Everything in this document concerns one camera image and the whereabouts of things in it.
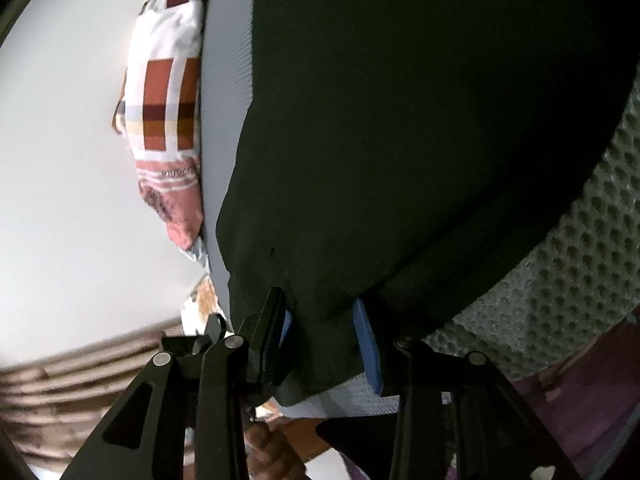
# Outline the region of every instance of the dark green cushion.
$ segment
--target dark green cushion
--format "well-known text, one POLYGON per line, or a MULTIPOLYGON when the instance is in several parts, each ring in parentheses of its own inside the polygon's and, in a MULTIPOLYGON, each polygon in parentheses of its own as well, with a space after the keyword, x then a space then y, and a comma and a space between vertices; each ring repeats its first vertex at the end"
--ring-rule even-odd
POLYGON ((290 302, 280 402, 362 370, 354 298, 425 334, 543 238, 620 119, 632 3, 254 0, 254 100, 216 237, 236 326, 271 286, 290 302))

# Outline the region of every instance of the beige striped fabric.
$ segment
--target beige striped fabric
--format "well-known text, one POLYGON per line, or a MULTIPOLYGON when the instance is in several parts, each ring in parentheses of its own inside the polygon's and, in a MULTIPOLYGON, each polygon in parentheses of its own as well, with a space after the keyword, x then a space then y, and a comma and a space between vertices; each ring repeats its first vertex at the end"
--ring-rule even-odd
POLYGON ((64 471, 120 393, 179 320, 0 372, 0 424, 31 465, 64 471))

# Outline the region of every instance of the purple fabric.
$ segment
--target purple fabric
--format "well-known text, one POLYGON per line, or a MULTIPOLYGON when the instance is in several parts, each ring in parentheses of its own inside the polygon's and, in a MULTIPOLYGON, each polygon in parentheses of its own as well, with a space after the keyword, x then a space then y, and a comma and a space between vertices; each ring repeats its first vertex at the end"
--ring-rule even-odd
POLYGON ((616 461, 609 467, 602 480, 629 480, 638 475, 630 475, 630 472, 638 471, 638 457, 640 456, 640 428, 629 438, 626 446, 616 458, 616 461))
POLYGON ((640 404, 640 325, 613 327, 552 384, 538 377, 516 388, 585 477, 640 404))

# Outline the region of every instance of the metal rivet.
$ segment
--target metal rivet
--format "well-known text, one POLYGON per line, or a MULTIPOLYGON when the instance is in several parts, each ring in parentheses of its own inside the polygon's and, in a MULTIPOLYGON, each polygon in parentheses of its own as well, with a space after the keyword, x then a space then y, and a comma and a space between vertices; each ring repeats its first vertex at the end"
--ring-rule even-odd
POLYGON ((244 339, 239 335, 230 335, 225 339, 227 348, 240 348, 244 344, 244 339))
POLYGON ((167 352, 160 352, 159 354, 154 355, 154 364, 156 366, 164 366, 170 361, 171 361, 171 354, 168 354, 167 352))
POLYGON ((486 357, 480 352, 471 352, 469 354, 469 362, 474 366, 483 366, 486 363, 486 357))

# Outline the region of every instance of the dimpled foam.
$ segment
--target dimpled foam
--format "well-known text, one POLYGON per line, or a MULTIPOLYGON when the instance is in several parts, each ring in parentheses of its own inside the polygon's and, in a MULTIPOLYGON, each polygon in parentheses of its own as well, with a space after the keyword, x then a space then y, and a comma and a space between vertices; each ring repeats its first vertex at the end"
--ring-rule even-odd
POLYGON ((639 112, 636 75, 622 120, 581 197, 511 272, 425 339, 433 349, 480 350, 516 379, 569 357, 636 307, 639 112))

